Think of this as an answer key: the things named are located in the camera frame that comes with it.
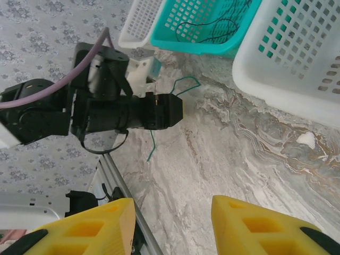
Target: floral wallpaper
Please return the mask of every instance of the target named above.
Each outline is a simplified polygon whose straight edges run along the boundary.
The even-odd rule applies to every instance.
[[[76,44],[94,43],[104,27],[110,28],[116,44],[131,5],[132,0],[1,0],[0,91],[33,78],[62,78],[71,68]],[[136,58],[149,54],[125,52]],[[86,143],[108,149],[115,137],[114,132],[88,135]],[[87,190],[98,158],[73,135],[0,150],[0,190]]]

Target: gray marble surface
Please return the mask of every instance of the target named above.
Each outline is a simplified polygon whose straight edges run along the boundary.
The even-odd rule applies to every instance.
[[[178,125],[155,132],[150,162],[152,140],[143,130],[112,156],[164,254],[216,254],[215,194],[307,220],[340,241],[340,132],[241,93],[227,59],[156,55],[164,68],[150,90],[169,92],[185,75],[202,87],[181,95]],[[192,85],[183,81],[175,92]]]

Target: basket hole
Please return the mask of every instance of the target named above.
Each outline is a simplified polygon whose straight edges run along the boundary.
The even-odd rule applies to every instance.
[[[300,25],[297,22],[295,22],[294,25],[293,25],[293,28],[295,28],[297,30],[297,29],[299,29],[299,27],[300,27]]]
[[[307,30],[305,30],[305,28],[303,28],[303,29],[301,30],[301,33],[302,33],[304,36],[306,36]]]
[[[291,8],[290,8],[290,11],[294,14],[296,12],[296,7],[293,5]]]
[[[303,9],[304,9],[305,11],[308,11],[309,5],[308,5],[308,4],[304,4]]]
[[[302,59],[304,59],[304,57],[306,57],[306,53],[305,53],[305,52],[300,52],[300,57],[301,57]]]
[[[318,14],[317,14],[316,11],[312,11],[310,15],[315,19],[315,17],[316,17]]]
[[[326,84],[330,84],[330,83],[333,82],[333,80],[332,79],[323,79],[322,82],[326,83]]]
[[[309,27],[309,28],[312,26],[311,20],[307,20],[307,21],[306,21],[306,26]]]
[[[285,40],[285,42],[283,43],[283,45],[286,46],[286,47],[289,47],[290,44],[291,44],[291,42],[288,41],[288,40]]]
[[[269,42],[269,37],[268,36],[264,36],[262,41],[265,42],[265,43],[268,43]]]
[[[319,86],[318,87],[318,90],[320,90],[320,91],[326,91],[328,89],[328,87],[326,87],[326,86]]]
[[[272,22],[274,25],[277,25],[278,19],[277,19],[277,18],[273,18],[273,19],[271,20],[271,22]]]
[[[284,56],[286,54],[286,50],[285,49],[280,49],[279,53]]]
[[[313,31],[314,31],[315,33],[318,33],[318,32],[320,31],[320,28],[317,27],[317,26],[315,26],[314,29],[313,29]]]
[[[305,50],[309,51],[310,45],[309,45],[309,44],[305,44],[303,48],[304,48]]]
[[[282,35],[280,33],[278,33],[275,38],[276,38],[276,40],[281,41]]]
[[[270,34],[273,34],[273,32],[274,32],[274,28],[272,28],[272,27],[268,27],[268,29],[267,29],[267,32],[268,32],[268,33],[270,33]]]
[[[330,17],[330,20],[332,20],[333,22],[335,22],[335,21],[336,21],[336,16],[332,15],[332,16]]]
[[[299,20],[303,20],[304,15],[300,12],[300,13],[298,14],[297,18],[298,18]]]
[[[289,15],[286,16],[285,21],[287,21],[288,23],[290,23],[290,21],[292,20],[292,17],[290,17]]]
[[[273,49],[276,49],[276,48],[277,48],[277,44],[274,42],[274,43],[271,44],[271,47],[272,47]]]
[[[328,72],[327,72],[327,75],[328,75],[328,76],[336,76],[336,72],[334,72],[334,71],[328,71]]]
[[[268,51],[267,57],[271,58],[273,56],[273,53],[271,51]]]
[[[321,47],[321,45],[322,45],[322,42],[320,42],[320,41],[317,41],[316,45],[317,45],[317,46],[320,48],[320,47]]]
[[[278,8],[278,9],[277,9],[277,11],[276,11],[276,13],[277,13],[278,15],[280,15],[280,16],[281,16],[281,15],[282,15],[282,13],[283,13],[283,10],[282,10],[281,8]]]
[[[277,63],[277,64],[281,63],[281,58],[279,58],[279,57],[276,57],[276,59],[275,59],[275,63]]]
[[[293,31],[290,31],[290,32],[289,32],[289,34],[288,34],[288,36],[289,36],[290,38],[292,38],[292,39],[293,39],[293,38],[294,38],[294,36],[295,36],[295,33],[294,33]]]
[[[325,8],[324,9],[324,15],[328,16],[328,14],[329,14],[329,9]]]
[[[325,20],[321,17],[321,18],[319,18],[319,23],[321,24],[321,25],[323,25],[324,24],[324,22],[325,22]]]
[[[287,30],[287,26],[282,24],[280,29],[281,29],[281,31],[285,32]]]
[[[317,7],[318,9],[321,9],[321,7],[322,7],[322,4],[321,4],[320,2],[317,2],[317,5],[316,5],[316,7]]]
[[[262,45],[260,45],[260,46],[259,46],[259,51],[260,51],[260,52],[264,52],[264,51],[265,51],[265,47],[262,46]]]
[[[314,35],[310,35],[310,36],[309,36],[309,40],[310,40],[311,42],[313,42],[313,41],[315,40],[315,36],[314,36]]]
[[[298,37],[297,40],[296,40],[296,42],[297,42],[298,44],[301,45],[301,44],[302,44],[302,38],[301,38],[301,37]]]

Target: robotic arm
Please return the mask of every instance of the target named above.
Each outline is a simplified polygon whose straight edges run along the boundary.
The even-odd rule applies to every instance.
[[[91,47],[84,42],[77,44],[73,67],[84,59]],[[175,125],[183,118],[179,97],[152,92],[140,97],[143,94],[141,79],[144,83],[153,82],[159,68],[157,62],[152,65],[148,61],[142,63],[148,68],[142,72],[139,62],[131,60],[129,64],[125,54],[102,46],[91,64],[68,86],[41,100],[0,109],[0,148],[27,145],[49,135],[68,135],[69,130],[85,147],[84,138],[89,133],[116,130],[127,136],[129,128],[162,130]],[[0,94],[0,102],[33,95],[52,84],[45,79],[17,84]]]

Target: teal plastic basket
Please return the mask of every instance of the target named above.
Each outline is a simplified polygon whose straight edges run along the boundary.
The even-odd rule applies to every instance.
[[[168,0],[151,44],[234,58],[260,4],[261,0]]]

